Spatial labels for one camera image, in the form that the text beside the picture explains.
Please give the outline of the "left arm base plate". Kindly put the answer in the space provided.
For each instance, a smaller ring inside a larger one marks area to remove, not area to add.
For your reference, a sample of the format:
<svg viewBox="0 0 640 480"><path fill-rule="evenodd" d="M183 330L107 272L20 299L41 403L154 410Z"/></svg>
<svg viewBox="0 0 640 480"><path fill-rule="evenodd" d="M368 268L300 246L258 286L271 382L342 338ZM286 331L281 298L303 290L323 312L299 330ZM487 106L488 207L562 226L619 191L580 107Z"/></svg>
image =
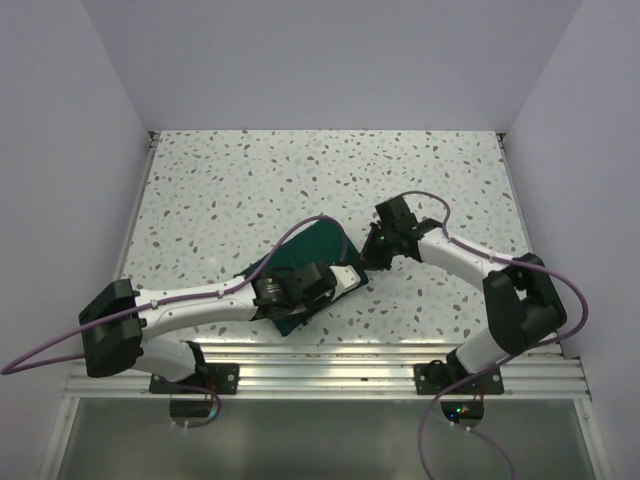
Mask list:
<svg viewBox="0 0 640 480"><path fill-rule="evenodd" d="M154 375L149 384L151 394L186 395L216 393L235 395L240 379L240 366L236 363L214 363L198 367L184 380L169 382Z"/></svg>

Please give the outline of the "green surgical drape cloth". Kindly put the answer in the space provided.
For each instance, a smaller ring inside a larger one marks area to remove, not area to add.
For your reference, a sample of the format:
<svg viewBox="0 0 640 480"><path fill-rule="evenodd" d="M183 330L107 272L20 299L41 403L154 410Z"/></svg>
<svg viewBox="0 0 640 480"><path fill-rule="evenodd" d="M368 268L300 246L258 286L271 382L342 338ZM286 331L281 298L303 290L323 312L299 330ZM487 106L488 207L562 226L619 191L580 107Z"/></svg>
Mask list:
<svg viewBox="0 0 640 480"><path fill-rule="evenodd" d="M344 256L344 262L347 265L355 265L358 259L358 251L351 240L347 237L347 250ZM310 227L293 236L273 255L265 270L274 270L277 267L291 267L299 269L306 265L322 261L326 264L338 264L343 249L343 234L336 224L329 220L318 220ZM236 273L235 276L249 276L266 258L264 255L256 262L250 264L247 268ZM369 283L366 272L362 268L356 268L356 272L360 277L360 283L354 290L345 293L355 293ZM297 327L305 325L311 318L312 313L300 313L291 315L284 320L274 321L276 329L282 337L288 336Z"/></svg>

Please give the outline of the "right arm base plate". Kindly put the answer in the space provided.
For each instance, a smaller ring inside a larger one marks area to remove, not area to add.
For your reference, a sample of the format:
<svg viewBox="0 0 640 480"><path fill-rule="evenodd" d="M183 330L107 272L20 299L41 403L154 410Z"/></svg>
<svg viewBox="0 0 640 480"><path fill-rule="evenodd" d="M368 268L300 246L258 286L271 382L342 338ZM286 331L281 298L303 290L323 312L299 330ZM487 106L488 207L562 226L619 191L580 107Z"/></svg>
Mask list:
<svg viewBox="0 0 640 480"><path fill-rule="evenodd" d="M436 395L453 385L459 378L450 371L448 366L434 360L429 363L413 365L413 379L418 395ZM464 385L450 392L451 395L501 395L505 392L501 372L494 369L475 380L467 381Z"/></svg>

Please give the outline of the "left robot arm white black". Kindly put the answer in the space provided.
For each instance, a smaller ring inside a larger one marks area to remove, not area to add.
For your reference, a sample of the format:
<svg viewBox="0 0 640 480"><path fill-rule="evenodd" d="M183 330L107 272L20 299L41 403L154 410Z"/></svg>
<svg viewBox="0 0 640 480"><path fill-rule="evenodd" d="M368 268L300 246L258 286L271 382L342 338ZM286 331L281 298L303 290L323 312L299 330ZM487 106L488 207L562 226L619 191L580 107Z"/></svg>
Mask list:
<svg viewBox="0 0 640 480"><path fill-rule="evenodd" d="M136 369L197 392L207 383L208 369L194 346L171 339L170 333L315 312L343 293L340 272L317 262L172 291L136 291L128 280L113 281L79 315L86 372L104 378Z"/></svg>

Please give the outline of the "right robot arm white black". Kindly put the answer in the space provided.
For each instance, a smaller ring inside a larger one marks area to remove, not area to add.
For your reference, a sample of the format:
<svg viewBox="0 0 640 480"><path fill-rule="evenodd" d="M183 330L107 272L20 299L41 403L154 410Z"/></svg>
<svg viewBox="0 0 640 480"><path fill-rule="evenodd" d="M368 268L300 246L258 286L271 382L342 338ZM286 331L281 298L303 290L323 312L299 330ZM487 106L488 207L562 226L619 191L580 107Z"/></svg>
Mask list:
<svg viewBox="0 0 640 480"><path fill-rule="evenodd" d="M376 206L378 220L360 253L366 270L388 270L401 255L438 267L477 288L484 296L487 327L429 365L441 386L468 392L481 371L516 357L562 327L566 310L542 260L494 253L452 236L445 219L418 220L399 195Z"/></svg>

